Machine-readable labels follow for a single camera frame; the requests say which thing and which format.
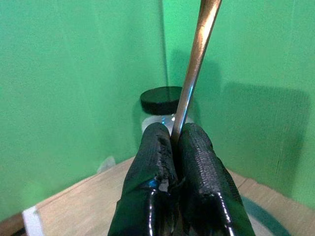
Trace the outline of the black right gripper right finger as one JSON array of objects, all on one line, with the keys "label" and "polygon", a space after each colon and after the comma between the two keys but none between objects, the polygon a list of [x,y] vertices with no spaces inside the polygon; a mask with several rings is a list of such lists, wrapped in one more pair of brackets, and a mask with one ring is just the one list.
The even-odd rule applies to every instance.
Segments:
[{"label": "black right gripper right finger", "polygon": [[185,178],[180,201],[184,232],[194,230],[199,236],[253,236],[233,178],[199,125],[184,125],[179,153]]}]

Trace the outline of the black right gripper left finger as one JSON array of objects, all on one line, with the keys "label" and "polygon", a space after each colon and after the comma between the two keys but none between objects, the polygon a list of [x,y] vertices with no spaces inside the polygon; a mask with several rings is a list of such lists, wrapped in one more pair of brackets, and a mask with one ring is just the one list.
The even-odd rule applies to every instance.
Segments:
[{"label": "black right gripper left finger", "polygon": [[152,123],[124,180],[110,236],[171,236],[178,220],[178,178],[169,131]]}]

